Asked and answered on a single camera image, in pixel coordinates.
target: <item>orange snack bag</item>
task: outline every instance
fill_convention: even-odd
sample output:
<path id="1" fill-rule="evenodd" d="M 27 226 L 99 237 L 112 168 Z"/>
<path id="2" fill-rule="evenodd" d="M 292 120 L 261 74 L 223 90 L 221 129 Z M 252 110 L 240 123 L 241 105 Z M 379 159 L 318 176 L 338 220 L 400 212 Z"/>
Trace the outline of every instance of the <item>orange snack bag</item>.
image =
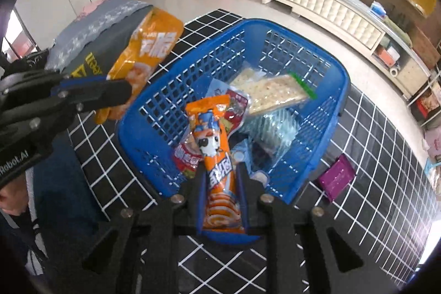
<path id="1" fill-rule="evenodd" d="M 185 110 L 208 172 L 203 229 L 244 233 L 227 132 L 219 121 L 229 104 L 230 97 L 220 95 L 189 103 Z"/>
<path id="2" fill-rule="evenodd" d="M 98 110 L 95 115 L 97 124 L 106 119 L 120 120 L 123 117 L 183 31 L 184 24 L 180 20 L 153 7 L 107 74 L 108 80 L 126 79 L 132 85 L 132 96 L 124 105 Z"/>

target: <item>metal bolt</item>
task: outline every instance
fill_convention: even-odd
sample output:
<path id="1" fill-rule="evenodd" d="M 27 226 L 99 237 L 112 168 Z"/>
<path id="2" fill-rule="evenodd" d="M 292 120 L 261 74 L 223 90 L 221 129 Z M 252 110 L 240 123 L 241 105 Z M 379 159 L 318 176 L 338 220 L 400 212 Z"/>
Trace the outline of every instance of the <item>metal bolt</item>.
<path id="1" fill-rule="evenodd" d="M 174 204 L 181 204 L 185 201 L 185 197 L 182 194 L 174 194 L 170 197 L 170 201 Z"/>
<path id="2" fill-rule="evenodd" d="M 260 196 L 260 200 L 266 204 L 273 203 L 274 196 L 272 194 L 264 193 Z"/>
<path id="3" fill-rule="evenodd" d="M 133 209 L 131 208 L 123 208 L 121 210 L 121 217 L 123 218 L 131 218 L 133 216 Z"/>
<path id="4" fill-rule="evenodd" d="M 69 95 L 69 92 L 67 92 L 67 91 L 60 91 L 59 93 L 58 93 L 58 97 L 60 98 L 60 99 L 65 99 L 65 98 L 67 98 L 67 96 Z"/>
<path id="5" fill-rule="evenodd" d="M 325 211 L 323 210 L 323 208 L 317 206 L 311 210 L 311 213 L 316 217 L 322 217 L 325 214 Z"/>
<path id="6" fill-rule="evenodd" d="M 31 121 L 29 121 L 29 126 L 32 130 L 36 130 L 40 127 L 41 119 L 40 118 L 33 118 Z"/>

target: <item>basket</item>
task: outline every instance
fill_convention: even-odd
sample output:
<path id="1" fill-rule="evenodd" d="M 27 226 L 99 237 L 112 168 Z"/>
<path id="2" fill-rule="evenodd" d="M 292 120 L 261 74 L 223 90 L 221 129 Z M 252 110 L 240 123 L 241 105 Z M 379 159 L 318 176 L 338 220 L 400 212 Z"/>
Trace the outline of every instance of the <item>basket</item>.
<path id="1" fill-rule="evenodd" d="M 188 126 L 186 104 L 204 95 L 198 84 L 201 75 L 228 81 L 244 61 L 271 75 L 294 72 L 317 95 L 315 100 L 289 108 L 300 123 L 290 150 L 275 166 L 259 163 L 270 176 L 267 192 L 291 202 L 317 166 L 346 101 L 350 83 L 346 69 L 286 28 L 267 20 L 243 20 L 180 59 L 138 96 L 118 125 L 122 148 L 160 195 L 177 193 L 185 181 L 171 154 Z"/>

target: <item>white tufted cabinet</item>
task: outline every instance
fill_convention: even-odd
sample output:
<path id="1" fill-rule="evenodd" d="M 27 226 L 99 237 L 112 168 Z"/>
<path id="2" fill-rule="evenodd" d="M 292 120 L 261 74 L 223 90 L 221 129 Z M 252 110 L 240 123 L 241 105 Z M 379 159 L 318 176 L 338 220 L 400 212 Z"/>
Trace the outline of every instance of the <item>white tufted cabinet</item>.
<path id="1" fill-rule="evenodd" d="M 271 0 L 262 0 L 266 4 Z M 401 63 L 397 77 L 372 58 L 372 53 L 384 35 L 400 44 L 396 34 L 370 13 L 360 0 L 276 0 L 292 7 L 292 12 L 311 20 L 334 34 L 371 61 L 403 93 L 405 99 L 414 95 L 427 81 L 429 70 L 416 53 L 403 46 L 409 55 Z"/>

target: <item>hand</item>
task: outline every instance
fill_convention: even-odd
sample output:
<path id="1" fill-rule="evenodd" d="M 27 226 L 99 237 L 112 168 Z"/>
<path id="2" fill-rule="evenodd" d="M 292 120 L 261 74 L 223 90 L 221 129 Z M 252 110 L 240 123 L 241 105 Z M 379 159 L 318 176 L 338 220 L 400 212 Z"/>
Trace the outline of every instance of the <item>hand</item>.
<path id="1" fill-rule="evenodd" d="M 20 215 L 28 205 L 26 177 L 22 174 L 0 190 L 0 208 L 9 215 Z"/>

